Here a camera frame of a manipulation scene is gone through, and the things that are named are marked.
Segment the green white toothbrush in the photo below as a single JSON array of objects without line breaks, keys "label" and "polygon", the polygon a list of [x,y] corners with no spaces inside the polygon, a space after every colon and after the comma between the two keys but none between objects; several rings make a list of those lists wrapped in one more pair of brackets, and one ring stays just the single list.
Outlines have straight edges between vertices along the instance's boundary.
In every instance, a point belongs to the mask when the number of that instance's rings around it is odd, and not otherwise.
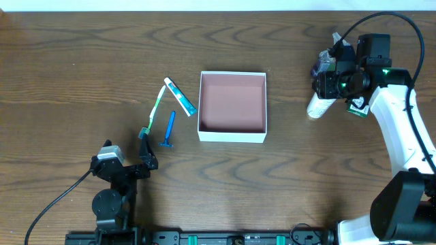
[{"label": "green white toothbrush", "polygon": [[165,89],[166,89],[166,85],[163,85],[162,88],[160,89],[158,95],[157,95],[157,99],[156,99],[155,105],[153,106],[153,109],[151,110],[151,113],[149,114],[149,124],[148,124],[147,127],[141,128],[141,130],[140,130],[140,132],[138,134],[138,138],[139,139],[142,139],[144,137],[144,135],[148,135],[150,133],[151,127],[153,125],[154,117],[155,117],[155,114],[156,114],[156,111],[157,111],[157,108],[159,106],[161,98],[164,95]]}]

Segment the clear blue soap pump bottle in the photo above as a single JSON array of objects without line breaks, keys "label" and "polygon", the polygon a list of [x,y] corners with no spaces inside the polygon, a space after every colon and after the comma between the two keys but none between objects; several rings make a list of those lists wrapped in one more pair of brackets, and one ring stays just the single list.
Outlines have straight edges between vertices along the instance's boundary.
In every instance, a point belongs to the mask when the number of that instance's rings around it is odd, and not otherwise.
[{"label": "clear blue soap pump bottle", "polygon": [[356,66],[353,61],[340,61],[339,70],[336,69],[336,59],[331,57],[328,50],[320,52],[318,56],[317,63],[311,69],[311,81],[314,82],[317,79],[318,74],[325,71],[335,71],[335,72],[345,72],[350,70],[355,70]]}]

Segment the small green white box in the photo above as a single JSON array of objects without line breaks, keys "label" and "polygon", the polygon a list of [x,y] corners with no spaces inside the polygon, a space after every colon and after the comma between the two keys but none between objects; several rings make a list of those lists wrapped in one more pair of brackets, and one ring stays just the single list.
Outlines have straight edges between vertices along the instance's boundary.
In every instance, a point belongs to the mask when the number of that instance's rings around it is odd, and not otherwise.
[{"label": "small green white box", "polygon": [[359,97],[347,102],[347,111],[361,118],[366,118],[369,114],[369,105],[364,97]]}]

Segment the white lotion tube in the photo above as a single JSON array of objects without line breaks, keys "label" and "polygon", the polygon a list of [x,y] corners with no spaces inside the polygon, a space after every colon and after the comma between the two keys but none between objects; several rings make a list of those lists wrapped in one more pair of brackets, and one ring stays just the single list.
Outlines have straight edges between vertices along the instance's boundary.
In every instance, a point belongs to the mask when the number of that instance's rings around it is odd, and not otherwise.
[{"label": "white lotion tube", "polygon": [[317,93],[314,93],[307,106],[307,118],[309,120],[321,118],[335,101],[336,99],[320,99]]}]

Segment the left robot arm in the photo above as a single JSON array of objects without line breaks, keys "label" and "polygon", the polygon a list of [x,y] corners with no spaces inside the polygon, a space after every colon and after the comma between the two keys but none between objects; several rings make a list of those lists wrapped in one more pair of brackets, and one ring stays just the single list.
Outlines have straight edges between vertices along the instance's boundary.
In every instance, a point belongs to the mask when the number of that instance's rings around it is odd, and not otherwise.
[{"label": "left robot arm", "polygon": [[124,154],[110,140],[91,159],[91,173],[110,183],[110,188],[96,194],[92,202],[97,244],[146,243],[142,229],[133,222],[137,181],[149,178],[151,171],[158,168],[158,161],[148,135],[143,133],[140,139],[139,164],[124,166]]}]

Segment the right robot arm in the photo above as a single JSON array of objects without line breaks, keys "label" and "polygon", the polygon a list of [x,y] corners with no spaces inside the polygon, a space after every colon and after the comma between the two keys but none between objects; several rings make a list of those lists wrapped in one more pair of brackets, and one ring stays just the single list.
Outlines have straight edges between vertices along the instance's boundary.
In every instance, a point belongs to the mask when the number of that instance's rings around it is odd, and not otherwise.
[{"label": "right robot arm", "polygon": [[331,50],[312,69],[314,95],[307,116],[320,118],[338,99],[359,116],[373,114],[388,150],[392,179],[370,212],[341,221],[334,244],[408,244],[435,241],[435,146],[416,105],[406,69],[394,68],[390,36],[366,34],[357,46],[333,35]]}]

